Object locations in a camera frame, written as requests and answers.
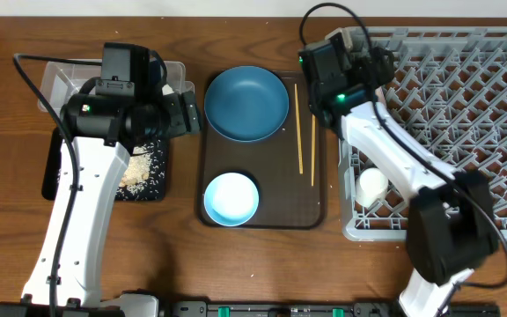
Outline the blue plate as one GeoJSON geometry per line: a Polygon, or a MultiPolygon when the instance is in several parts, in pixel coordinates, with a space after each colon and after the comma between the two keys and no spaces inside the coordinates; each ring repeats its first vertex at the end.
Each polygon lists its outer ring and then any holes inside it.
{"type": "Polygon", "coordinates": [[[257,142],[274,134],[289,114],[289,94],[273,72],[238,66],[217,75],[204,100],[210,126],[238,142],[257,142]]]}

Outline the wooden chopstick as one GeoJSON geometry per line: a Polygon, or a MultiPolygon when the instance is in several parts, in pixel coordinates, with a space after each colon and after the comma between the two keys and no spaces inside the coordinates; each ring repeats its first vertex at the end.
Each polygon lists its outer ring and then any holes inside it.
{"type": "Polygon", "coordinates": [[[315,170],[316,170],[316,117],[312,115],[312,129],[311,129],[311,186],[315,185],[315,170]]]}
{"type": "Polygon", "coordinates": [[[303,164],[303,151],[302,151],[302,138],[300,126],[300,111],[299,111],[299,98],[298,98],[298,84],[294,84],[294,98],[295,98],[295,118],[296,118],[296,131],[297,131],[297,144],[298,144],[298,171],[299,174],[304,173],[303,164]]]}

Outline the light blue bowl with food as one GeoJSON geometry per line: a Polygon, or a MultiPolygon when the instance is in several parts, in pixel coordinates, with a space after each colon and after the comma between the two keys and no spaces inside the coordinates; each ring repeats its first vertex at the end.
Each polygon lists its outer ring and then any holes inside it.
{"type": "Polygon", "coordinates": [[[222,173],[206,187],[203,207],[218,225],[239,226],[250,220],[260,203],[259,189],[242,173],[222,173]]]}

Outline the white bowl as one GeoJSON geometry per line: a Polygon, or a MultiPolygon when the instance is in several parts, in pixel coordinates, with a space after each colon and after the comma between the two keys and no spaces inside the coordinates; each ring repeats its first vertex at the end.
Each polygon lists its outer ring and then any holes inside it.
{"type": "Polygon", "coordinates": [[[348,53],[367,55],[369,52],[366,38],[363,36],[353,35],[348,29],[342,31],[344,46],[348,53]]]}

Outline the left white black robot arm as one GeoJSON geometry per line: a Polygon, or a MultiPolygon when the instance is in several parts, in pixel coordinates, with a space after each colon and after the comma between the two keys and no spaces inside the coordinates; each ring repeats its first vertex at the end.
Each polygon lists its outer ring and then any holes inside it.
{"type": "Polygon", "coordinates": [[[134,96],[77,93],[62,107],[72,138],[61,146],[58,188],[47,234],[18,303],[0,316],[158,316],[157,297],[101,298],[102,255],[117,188],[131,150],[201,129],[191,91],[134,96]]]}

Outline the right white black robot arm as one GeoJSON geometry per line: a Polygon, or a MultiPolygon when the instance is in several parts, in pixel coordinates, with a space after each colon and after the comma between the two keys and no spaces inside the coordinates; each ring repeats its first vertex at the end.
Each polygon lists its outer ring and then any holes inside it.
{"type": "Polygon", "coordinates": [[[441,316],[455,291],[507,241],[494,222],[489,182],[461,172],[421,146],[388,113],[376,91],[394,78],[393,54],[352,55],[315,43],[299,51],[310,109],[320,123],[361,151],[408,204],[406,249],[414,267],[398,299],[406,316],[441,316]]]}

